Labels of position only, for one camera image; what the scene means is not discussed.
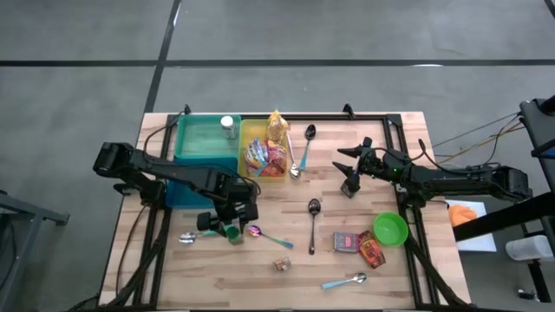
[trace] black cable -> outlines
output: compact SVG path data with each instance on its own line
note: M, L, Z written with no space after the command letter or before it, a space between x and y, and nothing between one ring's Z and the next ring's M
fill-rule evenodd
M94 300L94 299L97 299L97 298L99 298L99 297L100 297L100 295L99 295L99 294L96 294L96 295L94 295L94 296L92 296L92 297L90 297L90 298L87 298L87 299L85 299L85 300L83 300L83 301L77 303L77 304L74 305L73 307L71 307L71 308L68 310L68 312L69 312L69 311L77 311L78 309L82 308L82 306L84 306L87 302L89 302L89 301L91 301L91 300Z
M462 174L462 175L467 175L469 173L482 173L482 172L491 172L494 170L497 170L497 168L488 168L488 169L479 169L479 170L468 170L468 171L452 171L449 169L446 169L443 166L438 165L435 161L432 160L432 158L428 155L428 152L426 152L426 145L424 145L424 141L422 139L418 139L418 144L420 145L420 148L422 149L422 152L424 153L424 156L426 156L426 158L434 165L436 166L438 169L442 170L443 172L448 172L448 173L452 173L452 174Z
M451 139L443 140L442 142L433 145L432 148L433 148L433 147L438 147L438 146L443 145L443 144L445 144L445 143L447 143L447 142L450 142L450 141L452 141L452 140L458 139L458 138L460 138L460 137L462 137L462 136L465 136L465 135L467 135L467 134L469 134L469 133L473 133L474 131L477 131L477 130L480 130L480 129L482 129L482 128L485 128L485 127L487 127L487 126L489 126L489 125L492 125L492 124L494 124L494 123L496 123L496 122L499 122L499 121L502 121L502 120L504 120L504 119L507 119L507 118L509 118L509 117L511 117L511 116L513 116L513 115L515 115L515 114L518 114L518 113L519 113L519 112L509 114L509 115L507 115L507 116L501 117L501 118L499 118L499 119L497 119L497 120L494 120L494 121L492 121L492 122L488 122L488 123L486 123L486 124L483 125L483 126L477 127L477 128L475 128L475 129L472 129L472 130L470 130L470 131L467 131L467 132L465 132L465 133L463 133L463 134L457 135L457 136L455 136L455 137L453 137L453 138L451 138Z
M125 242L125 247L123 247L123 253L121 253L120 264L118 265L118 271L117 271L117 274L115 276L115 295L116 296L120 293L120 290L118 288L120 287L120 273L121 273L121 267L123 266L123 259L125 258L125 254L127 253L127 248L129 248L129 244L131 243L131 237L133 236L133 234L135 232L135 228L137 227L137 224L139 223L140 216L142 215L142 212L146 208L147 207L145 205L142 206L142 209L140 210L139 215L137 216L137 218L133 222L133 225L131 226L131 231L129 232L129 236L127 236L127 241Z
M13 250L13 259L11 260L10 269L6 273L6 277L2 280L2 283L0 284L0 291L2 291L3 286L8 281L8 278L10 277L11 271L14 269L14 265L16 264L16 258L17 258L16 229L14 228L14 225L13 225L12 222L13 221L10 220L11 245L12 245L12 250Z
M385 153L388 153L389 155L391 155L392 157L394 157L395 159L400 160L400 161L407 161L407 160L415 161L415 160L418 160L419 158L421 158L422 156L424 156L424 153L421 153L420 155L418 155L418 156L416 156L412 159L401 159L398 156L396 156L395 154L393 154L392 152L390 152L387 148L373 147L373 149L375 149L376 151L384 151Z
M443 203L443 204L447 205L447 208L448 208L448 209L451 207L451 205L450 205L447 201L445 201L445 200L430 199L429 201L430 201L430 202L433 202L433 203Z
M144 143L143 148L142 148L142 150L145 152L145 153L143 154L143 156L145 157L145 161L146 161L146 162L148 162L148 163L153 163L153 161L147 157L147 155L148 155L148 152L147 152L148 141L149 141L155 134L157 134L158 132L160 132L160 131L162 131L162 130L165 130L165 129L168 129L168 128L170 128L170 127L175 126L175 124L177 124L177 122L179 121L181 115L184 114L184 113L185 113L184 110L183 110L183 111L180 111L177 115L175 115L175 116L173 117L173 119L172 119L171 121L167 122L165 126L163 126L163 127L161 127L160 129L154 131L153 133L150 133L150 134L147 136L147 139L145 140L145 143Z
M492 158L493 158L493 156L494 156L494 154L495 154L495 151L497 150L497 142L498 142L499 139L500 139L501 133L503 133L503 130L505 130L505 128L506 128L507 126L509 126L509 125L511 124L511 122L513 122L513 120L515 120L515 119L517 119L517 118L519 118L519 115L518 115L518 114L517 114L516 116L514 116L509 122L506 123L506 125L504 125L504 126L499 130L499 132L498 132L497 135L495 136L495 143L493 144L492 154L489 156L489 158L486 160L486 162L484 162L483 165L487 164L490 160L492 160Z
M505 134L507 134L507 133L511 133L511 132L514 132L514 131L517 131L517 130L520 130L520 129L523 129L523 128L524 128L524 127L519 127L518 129L514 129L514 128L518 125L518 124L517 124L517 125L514 125L514 126L512 126L511 128L509 128L507 131L505 131L505 128L508 127L508 126L511 124L511 122L513 122L513 121L514 121L515 119L517 119L518 117L520 117L520 114L517 114L515 117L513 117L511 120L509 120L509 122L507 122L507 123L499 130L499 132L498 132L497 134L494 133L494 134L490 135L490 136L488 137L487 140L482 141L482 142L479 142L479 143L476 143L476 144L470 146L469 148L466 148L466 149L464 149L464 150L461 150L460 152L457 152L457 153L454 154L454 155L448 156L447 159L445 159L445 160L443 160L443 161L440 161L439 164L447 163L449 160L454 159L454 158L456 158L456 157L459 157L459 156L461 156L461 155L464 154L464 153L468 153L468 152L472 151L474 148L477 148L477 147L480 147L480 146L484 146L484 145L486 145L486 144L489 144L492 140L495 140L495 142L496 142L495 144L496 144L496 147L497 147L497 140L498 140L501 136L503 136L503 135L505 135Z

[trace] small bottle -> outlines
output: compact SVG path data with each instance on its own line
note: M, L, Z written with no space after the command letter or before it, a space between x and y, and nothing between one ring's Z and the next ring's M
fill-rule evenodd
M545 235L536 235L510 241L506 253L516 261L553 257L553 251Z
M220 123L222 124L222 128L224 129L227 139L235 139L237 134L235 133L235 123L233 122L233 118L231 116L224 116L222 117Z

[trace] butcher block tabletop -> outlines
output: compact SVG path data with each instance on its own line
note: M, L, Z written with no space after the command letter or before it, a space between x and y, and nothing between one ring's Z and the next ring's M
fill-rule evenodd
M395 114L402 116L409 155L414 157L421 153L418 139L422 139L433 157L424 114ZM165 126L166 121L167 114L145 114L137 148L142 149L146 137ZM337 148L355 147L362 143L364 137L370 137L373 146L386 147L382 123L368 120L292 120L289 122L289 134L297 165L306 146L304 130L310 123L316 125L317 136L310 143L306 170L300 179L288 176L284 183L260 183L262 193L257 200L259 219L249 223L258 225L264 233L294 243L294 249L288 250L263 237L252 237L246 231L245 242L240 245L231 245L220 236L200 237L195 244L184 245L178 237L188 231L197 231L197 215L206 210L173 210L158 309L414 307L403 246L382 245L386 263L375 270L358 254L333 251L332 234L335 231L360 233L373 224L378 214L397 212L394 187L388 182L362 176L361 190L349 199L339 189L345 176L331 164L338 161L353 166L356 160L338 153ZM159 156L162 140L163 131L154 135L149 141L148 153ZM173 156L174 141L175 135L170 144L169 159ZM378 151L378 156L381 157L382 152ZM432 167L425 158L415 163ZM322 203L322 212L316 217L316 253L311 256L308 252L311 216L307 205L313 198ZM100 304L108 303L115 297L116 272L121 254L141 209L138 194L124 198L101 288ZM125 285L140 261L148 209L141 214L132 235L118 289ZM457 296L470 302L445 205L429 202L422 209L422 214L432 263ZM281 257L291 260L290 270L283 272L275 269L273 262ZM419 264L418 271L424 302L429 302L425 276ZM322 283L351 278L357 272L366 273L366 282L327 290L321 288ZM152 275L153 265L147 273L144 302L149 298Z

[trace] metal spoon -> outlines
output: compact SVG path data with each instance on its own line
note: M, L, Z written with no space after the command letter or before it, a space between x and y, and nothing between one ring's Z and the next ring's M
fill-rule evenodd
M366 281L366 274L364 273L358 273L355 275L355 277L348 279L348 280L342 280L342 281L337 281L337 282L329 282L329 283L323 283L322 284L322 289L330 289L330 288L334 288L336 286L339 285L343 285L349 282L357 282L357 283L362 283Z
M264 233L262 232L262 230L260 230L260 228L257 227L256 225L251 225L251 226L249 226L249 232L250 232L254 237L260 237L260 236L267 237L267 238L271 239L272 241L274 241L274 242L276 242L276 243L278 243L278 244L282 244L283 246L285 246L285 247L287 247L287 248L289 248L289 249L293 249L293 244L292 244L292 243L289 243L289 242L286 242L286 241L284 241L284 240L277 239L277 238L274 238L274 237L269 237L269 236L267 236L266 234L264 234Z
M200 233L187 232L185 234L180 235L180 243L182 243L182 244L194 244L194 242L197 241L198 237L211 236L211 235L214 235L214 234L216 234L215 231L205 231L205 232L200 232Z
M304 170L304 167L306 165L306 156L308 156L309 153L309 144L310 141L312 139L314 139L314 137L316 137L316 126L314 125L309 125L306 128L306 131L304 131L304 137L308 140L306 142L306 147L304 148L304 155L303 155L303 160L301 160L301 166L300 166L300 170Z
M297 165L295 165L295 155L293 155L293 145L291 144L291 138L289 137L288 133L287 133L287 141L289 142L289 154L291 156L291 162L293 163L293 165L291 165L291 169L289 169L289 174L291 175L292 178L298 179L298 177L301 176L301 172L298 170Z
M310 247L309 247L309 254L314 255L314 219L316 215L320 213L322 210L322 206L320 205L320 201L316 198L313 198L309 202L309 213L312 215L312 234L310 235Z

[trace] food package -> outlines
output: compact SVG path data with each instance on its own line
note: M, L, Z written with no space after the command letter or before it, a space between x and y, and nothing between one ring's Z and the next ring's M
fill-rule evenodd
M357 253L358 252L358 234L355 233L333 233L333 250Z
M281 118L278 110L271 113L268 118L268 127L266 128L266 139L276 143L282 142L287 133L287 121Z
M253 177L281 177L287 168L285 147L271 140L254 140L245 149L245 163L249 174Z
M274 265L276 266L276 270L278 271L287 271L291 268L291 260L288 257L279 258L278 260L274 261Z
M385 263L380 245L371 231L364 231L358 235L359 250L372 269Z

